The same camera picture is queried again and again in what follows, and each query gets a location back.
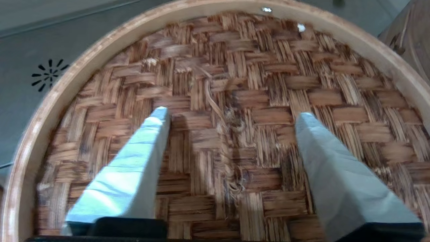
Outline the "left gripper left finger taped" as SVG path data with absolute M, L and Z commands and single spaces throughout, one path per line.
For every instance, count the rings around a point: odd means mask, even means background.
M 68 211 L 66 235 L 83 235 L 105 217 L 153 218 L 169 131 L 168 108 L 156 108 Z

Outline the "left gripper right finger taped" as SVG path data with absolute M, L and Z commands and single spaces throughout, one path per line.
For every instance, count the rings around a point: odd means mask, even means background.
M 295 135 L 328 242 L 421 242 L 418 216 L 312 113 Z

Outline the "woven bamboo steamer lid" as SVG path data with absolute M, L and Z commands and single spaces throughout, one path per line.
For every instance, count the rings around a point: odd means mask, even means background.
M 327 242 L 294 125 L 311 112 L 423 222 L 430 87 L 390 46 L 295 0 L 178 0 L 90 47 L 18 146 L 0 242 L 58 236 L 155 108 L 171 115 L 149 217 L 169 242 Z

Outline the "bamboo steamer stack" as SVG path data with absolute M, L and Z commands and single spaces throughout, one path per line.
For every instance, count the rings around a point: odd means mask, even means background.
M 430 0 L 409 0 L 378 39 L 430 85 Z

